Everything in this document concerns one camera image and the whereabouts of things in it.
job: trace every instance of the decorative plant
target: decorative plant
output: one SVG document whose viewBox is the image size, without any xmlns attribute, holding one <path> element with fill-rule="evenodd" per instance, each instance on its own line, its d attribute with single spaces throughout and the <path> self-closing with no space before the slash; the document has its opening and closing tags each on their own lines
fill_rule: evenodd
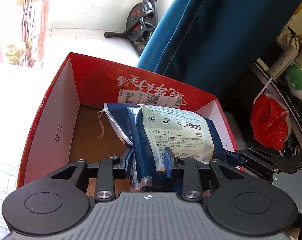
<svg viewBox="0 0 302 240">
<path fill-rule="evenodd" d="M 36 62 L 35 56 L 37 48 L 37 40 L 35 39 L 39 34 L 35 33 L 35 6 L 33 2 L 37 0 L 17 0 L 16 4 L 23 6 L 23 16 L 21 22 L 21 45 L 8 45 L 8 52 L 5 53 L 10 64 L 23 65 L 33 67 Z"/>
</svg>

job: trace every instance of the product label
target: product label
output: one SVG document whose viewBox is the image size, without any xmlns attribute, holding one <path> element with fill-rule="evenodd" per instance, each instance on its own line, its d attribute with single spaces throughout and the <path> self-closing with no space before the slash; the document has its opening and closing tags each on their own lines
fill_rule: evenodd
<svg viewBox="0 0 302 240">
<path fill-rule="evenodd" d="M 175 156 L 193 157 L 209 163 L 213 141 L 206 120 L 186 110 L 142 105 L 143 125 L 149 139 L 157 171 L 164 171 L 163 150 Z"/>
<path fill-rule="evenodd" d="M 150 94 L 142 91 L 121 89 L 118 94 L 118 103 L 125 104 L 145 104 L 152 106 L 179 108 L 182 102 L 183 98 Z"/>
</svg>

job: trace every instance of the barcode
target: barcode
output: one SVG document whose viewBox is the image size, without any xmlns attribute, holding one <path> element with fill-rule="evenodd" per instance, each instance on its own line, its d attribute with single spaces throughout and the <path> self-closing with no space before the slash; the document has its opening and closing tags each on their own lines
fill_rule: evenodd
<svg viewBox="0 0 302 240">
<path fill-rule="evenodd" d="M 190 127 L 190 128 L 197 129 L 197 130 L 202 130 L 201 126 L 199 126 L 198 124 L 189 123 L 189 122 L 186 122 L 186 127 Z"/>
<path fill-rule="evenodd" d="M 125 97 L 125 103 L 131 104 L 133 101 L 134 93 L 127 92 Z"/>
<path fill-rule="evenodd" d="M 148 94 L 148 96 L 145 100 L 145 104 L 156 106 L 156 104 L 158 103 L 159 97 L 160 97 L 159 95 Z"/>
<path fill-rule="evenodd" d="M 178 100 L 175 102 L 176 104 L 181 104 L 183 102 L 183 98 L 178 98 Z"/>
</svg>

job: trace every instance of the circular pad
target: circular pad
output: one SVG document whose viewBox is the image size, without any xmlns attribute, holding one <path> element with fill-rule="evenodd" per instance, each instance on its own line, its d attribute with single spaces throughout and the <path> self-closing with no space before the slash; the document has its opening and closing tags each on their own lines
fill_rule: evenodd
<svg viewBox="0 0 302 240">
<path fill-rule="evenodd" d="M 2 213 L 11 231 L 51 235 L 79 223 L 89 208 L 86 194 L 67 180 L 44 177 L 7 196 Z"/>
<path fill-rule="evenodd" d="M 28 210 L 36 214 L 47 214 L 62 205 L 62 198 L 54 193 L 42 192 L 29 196 L 25 201 Z"/>
<path fill-rule="evenodd" d="M 272 206 L 272 200 L 268 196 L 255 192 L 242 193 L 234 201 L 238 209 L 249 214 L 263 213 Z"/>
<path fill-rule="evenodd" d="M 298 209 L 284 191 L 254 177 L 223 182 L 207 200 L 218 225 L 244 236 L 273 235 L 291 226 Z"/>
</svg>

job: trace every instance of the red plastic bag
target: red plastic bag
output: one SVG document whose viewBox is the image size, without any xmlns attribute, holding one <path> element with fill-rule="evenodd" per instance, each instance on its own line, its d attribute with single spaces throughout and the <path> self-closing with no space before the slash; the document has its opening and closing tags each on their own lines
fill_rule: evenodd
<svg viewBox="0 0 302 240">
<path fill-rule="evenodd" d="M 288 109 L 269 93 L 263 93 L 256 99 L 250 124 L 254 139 L 275 150 L 283 149 L 291 132 Z"/>
</svg>

